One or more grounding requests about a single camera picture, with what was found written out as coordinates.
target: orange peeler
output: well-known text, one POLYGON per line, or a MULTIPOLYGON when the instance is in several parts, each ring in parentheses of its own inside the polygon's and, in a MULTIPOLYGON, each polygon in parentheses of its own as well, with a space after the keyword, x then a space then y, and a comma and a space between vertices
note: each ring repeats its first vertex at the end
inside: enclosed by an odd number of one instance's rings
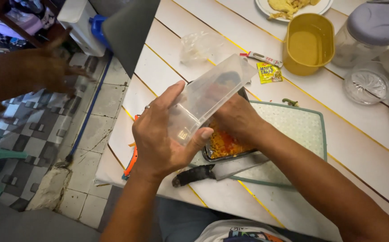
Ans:
MULTIPOLYGON (((139 116, 140 116, 140 115, 135 115, 135 121, 139 118, 139 116)), ((137 159, 138 159, 138 148, 137 148, 137 145, 135 144, 135 149, 133 150, 132 159, 130 159, 129 165, 128 165, 127 168, 124 170, 122 179, 124 179, 124 180, 129 179, 130 171, 132 170, 132 167, 133 167, 133 165, 135 164, 135 162, 137 162, 137 159)))

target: person's right hand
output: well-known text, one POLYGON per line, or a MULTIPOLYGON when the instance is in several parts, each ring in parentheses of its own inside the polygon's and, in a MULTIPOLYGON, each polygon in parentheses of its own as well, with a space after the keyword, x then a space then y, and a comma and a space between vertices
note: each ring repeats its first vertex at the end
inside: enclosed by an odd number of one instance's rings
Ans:
POLYGON ((257 147, 268 124, 249 102, 238 94, 233 95, 215 112, 219 126, 241 142, 257 147))

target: shredded carrot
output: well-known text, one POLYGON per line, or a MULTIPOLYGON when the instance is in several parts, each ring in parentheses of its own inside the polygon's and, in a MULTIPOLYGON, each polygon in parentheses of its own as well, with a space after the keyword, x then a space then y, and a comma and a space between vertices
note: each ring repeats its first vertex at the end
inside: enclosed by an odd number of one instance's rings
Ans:
POLYGON ((236 156, 237 154, 253 149, 251 146, 241 144, 233 136, 223 130, 219 130, 219 126, 215 120, 211 122, 209 127, 214 130, 214 133, 209 139, 213 151, 213 154, 211 155, 212 159, 225 156, 236 156))

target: white plate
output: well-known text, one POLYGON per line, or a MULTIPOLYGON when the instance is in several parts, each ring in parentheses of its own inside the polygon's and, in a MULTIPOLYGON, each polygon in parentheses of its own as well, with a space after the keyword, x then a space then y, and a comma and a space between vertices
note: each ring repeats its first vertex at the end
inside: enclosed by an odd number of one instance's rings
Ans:
MULTIPOLYGON (((299 14, 303 13, 318 13, 318 14, 324 14, 333 3, 333 0, 320 0, 319 3, 317 3, 315 6, 308 4, 307 6, 299 9, 298 12, 293 14, 293 17, 296 17, 299 14)), ((256 0, 257 6, 264 12, 266 15, 270 16, 273 13, 279 13, 279 11, 274 10, 271 8, 271 5, 267 2, 267 0, 256 0)), ((277 20, 284 21, 284 22, 290 22, 289 19, 286 18, 276 18, 277 20)))

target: purple lid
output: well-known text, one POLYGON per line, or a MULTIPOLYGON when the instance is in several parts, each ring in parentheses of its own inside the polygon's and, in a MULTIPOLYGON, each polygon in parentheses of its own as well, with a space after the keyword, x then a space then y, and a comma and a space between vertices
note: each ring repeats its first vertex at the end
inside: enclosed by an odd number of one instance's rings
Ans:
POLYGON ((389 4, 363 3, 348 17, 347 29, 360 42, 389 45, 389 4))

